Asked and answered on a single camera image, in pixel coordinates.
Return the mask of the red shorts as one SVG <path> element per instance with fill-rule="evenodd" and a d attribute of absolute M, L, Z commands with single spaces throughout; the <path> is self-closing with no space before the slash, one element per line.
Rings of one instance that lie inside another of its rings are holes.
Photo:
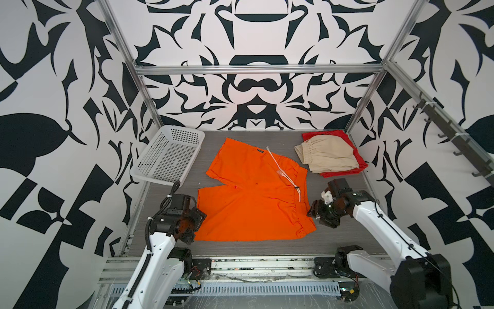
<path fill-rule="evenodd" d="M 346 133 L 344 133 L 342 130 L 315 131 L 315 132 L 303 133 L 302 134 L 303 142 L 310 139 L 311 137 L 314 137 L 317 135 L 333 135 L 333 136 L 338 136 L 338 137 L 341 137 L 342 139 L 344 139 L 354 149 L 353 154 L 356 157 L 356 159 L 360 165 L 358 168 L 352 169 L 350 171 L 320 173 L 319 175 L 323 176 L 324 178 L 336 177 L 336 176 L 345 176 L 345 175 L 355 175 L 355 174 L 361 173 L 364 169 L 366 169 L 368 167 L 368 163 L 366 163 L 365 160 L 360 156 L 355 145 L 351 142 L 349 136 Z"/>

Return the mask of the beige shorts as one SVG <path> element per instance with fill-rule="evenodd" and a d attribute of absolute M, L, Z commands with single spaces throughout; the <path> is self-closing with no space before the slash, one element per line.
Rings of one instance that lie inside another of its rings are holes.
<path fill-rule="evenodd" d="M 360 165 L 354 149 L 341 137 L 317 135 L 295 146 L 295 152 L 313 173 L 344 172 Z"/>

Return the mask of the orange shorts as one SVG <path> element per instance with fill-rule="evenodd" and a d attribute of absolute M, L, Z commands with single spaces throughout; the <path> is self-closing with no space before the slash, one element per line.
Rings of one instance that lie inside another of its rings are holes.
<path fill-rule="evenodd" d="M 298 185 L 298 193 L 266 149 L 226 139 L 207 175 L 220 186 L 198 191 L 198 209 L 207 218 L 195 239 L 204 242 L 261 242 L 301 239 L 316 231 L 307 217 L 307 170 L 290 158 L 274 154 Z"/>

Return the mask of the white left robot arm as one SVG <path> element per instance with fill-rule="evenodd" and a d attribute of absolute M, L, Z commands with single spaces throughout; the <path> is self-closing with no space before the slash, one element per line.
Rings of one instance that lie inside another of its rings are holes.
<path fill-rule="evenodd" d="M 177 242 L 194 242 L 207 215 L 196 200 L 184 194 L 168 194 L 145 225 L 145 250 L 127 287 L 113 308 L 163 308 L 176 283 L 192 269 L 189 248 Z"/>

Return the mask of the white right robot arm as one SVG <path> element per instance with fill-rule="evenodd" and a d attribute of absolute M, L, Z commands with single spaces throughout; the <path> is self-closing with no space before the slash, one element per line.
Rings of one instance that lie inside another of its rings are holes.
<path fill-rule="evenodd" d="M 432 255 L 409 238 L 368 192 L 352 190 L 343 178 L 332 180 L 307 215 L 333 229 L 344 216 L 354 218 L 370 232 L 390 259 L 373 257 L 358 245 L 340 247 L 333 258 L 315 258 L 315 277 L 345 277 L 356 281 L 357 276 L 362 275 L 387 291 L 397 308 L 456 306 L 447 259 L 440 254 Z"/>

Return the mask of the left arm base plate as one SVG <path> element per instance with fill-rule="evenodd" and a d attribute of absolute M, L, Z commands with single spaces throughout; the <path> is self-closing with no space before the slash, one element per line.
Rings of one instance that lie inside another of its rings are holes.
<path fill-rule="evenodd" d="M 186 271 L 186 275 L 189 279 L 200 281 L 210 276 L 212 268 L 212 260 L 206 259 L 192 259 L 190 269 Z"/>

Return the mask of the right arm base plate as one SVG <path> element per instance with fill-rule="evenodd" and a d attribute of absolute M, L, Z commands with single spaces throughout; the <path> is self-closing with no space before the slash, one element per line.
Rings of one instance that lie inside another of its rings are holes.
<path fill-rule="evenodd" d="M 337 254 L 335 257 L 316 257 L 314 262 L 313 275 L 320 279 L 361 277 L 361 274 L 350 269 L 344 254 Z"/>

